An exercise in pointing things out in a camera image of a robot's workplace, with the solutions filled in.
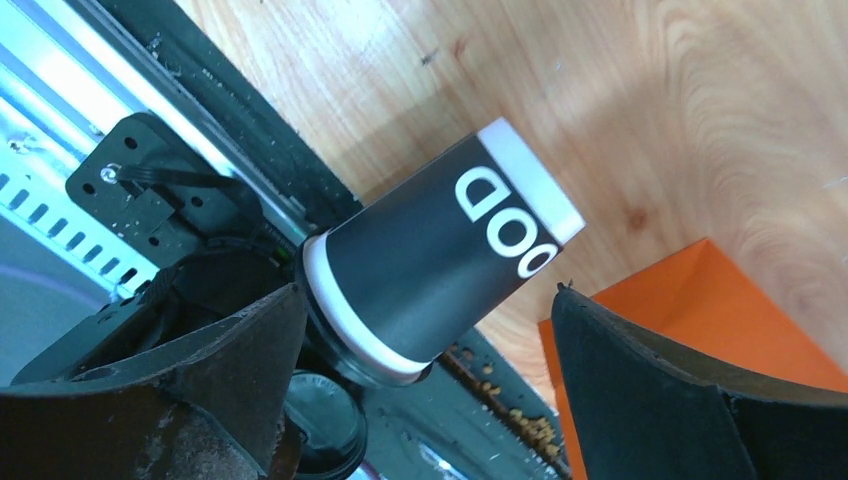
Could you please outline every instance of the wood grain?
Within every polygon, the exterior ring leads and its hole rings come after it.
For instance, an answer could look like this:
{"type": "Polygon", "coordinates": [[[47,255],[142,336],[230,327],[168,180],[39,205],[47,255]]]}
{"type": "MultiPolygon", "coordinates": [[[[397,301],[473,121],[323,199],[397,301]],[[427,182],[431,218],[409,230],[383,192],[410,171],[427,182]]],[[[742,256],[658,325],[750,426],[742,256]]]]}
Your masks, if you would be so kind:
{"type": "Polygon", "coordinates": [[[480,329],[550,403],[555,283],[705,236],[848,368],[848,4],[178,1],[366,203],[516,126],[588,227],[480,329]]]}

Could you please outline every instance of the black cup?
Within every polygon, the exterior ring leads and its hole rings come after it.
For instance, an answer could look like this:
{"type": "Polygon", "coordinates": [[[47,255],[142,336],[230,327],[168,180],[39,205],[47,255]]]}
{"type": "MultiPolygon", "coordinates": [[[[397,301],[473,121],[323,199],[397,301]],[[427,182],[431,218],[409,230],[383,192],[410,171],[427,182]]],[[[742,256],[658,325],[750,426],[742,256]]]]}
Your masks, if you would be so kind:
{"type": "Polygon", "coordinates": [[[313,341],[354,381],[412,383],[584,225],[499,119],[304,242],[313,341]]]}

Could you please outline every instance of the gray surface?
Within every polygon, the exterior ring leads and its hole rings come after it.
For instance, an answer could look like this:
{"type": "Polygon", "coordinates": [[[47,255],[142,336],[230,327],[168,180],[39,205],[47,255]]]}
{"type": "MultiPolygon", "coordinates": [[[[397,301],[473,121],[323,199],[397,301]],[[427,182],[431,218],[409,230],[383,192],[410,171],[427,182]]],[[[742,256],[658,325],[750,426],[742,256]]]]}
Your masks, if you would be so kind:
{"type": "Polygon", "coordinates": [[[109,295],[0,217],[0,386],[109,295]],[[49,279],[64,292],[10,272],[49,279]]]}

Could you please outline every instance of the dark spot on wood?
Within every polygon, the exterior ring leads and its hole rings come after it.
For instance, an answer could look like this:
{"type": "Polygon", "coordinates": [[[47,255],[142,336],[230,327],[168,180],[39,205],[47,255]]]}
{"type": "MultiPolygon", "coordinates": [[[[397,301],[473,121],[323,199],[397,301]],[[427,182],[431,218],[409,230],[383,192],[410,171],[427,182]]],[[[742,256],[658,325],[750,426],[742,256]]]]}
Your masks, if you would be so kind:
{"type": "Polygon", "coordinates": [[[451,49],[451,53],[453,53],[453,56],[457,60],[459,60],[459,56],[462,55],[463,52],[465,52],[465,47],[467,46],[468,40],[464,37],[459,37],[456,39],[456,42],[454,42],[453,48],[451,49]]]}
{"type": "Polygon", "coordinates": [[[427,55],[424,55],[423,57],[421,57],[421,66],[426,67],[427,65],[432,63],[433,60],[436,59],[436,55],[438,53],[439,53],[439,49],[437,48],[437,49],[433,50],[432,52],[428,53],[427,55]]]}
{"type": "Polygon", "coordinates": [[[636,208],[627,214],[627,225],[631,230],[643,230],[648,225],[648,212],[644,208],[636,208]]]}

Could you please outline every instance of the black and white cup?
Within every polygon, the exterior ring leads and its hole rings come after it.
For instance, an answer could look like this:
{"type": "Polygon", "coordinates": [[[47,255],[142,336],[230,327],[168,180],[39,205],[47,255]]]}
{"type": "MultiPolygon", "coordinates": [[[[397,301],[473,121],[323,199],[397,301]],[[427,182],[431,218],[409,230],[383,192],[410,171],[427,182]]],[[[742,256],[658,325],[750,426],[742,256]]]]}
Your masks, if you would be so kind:
{"type": "Polygon", "coordinates": [[[309,337],[354,381],[412,383],[584,225],[501,118],[306,240],[309,337]]]}

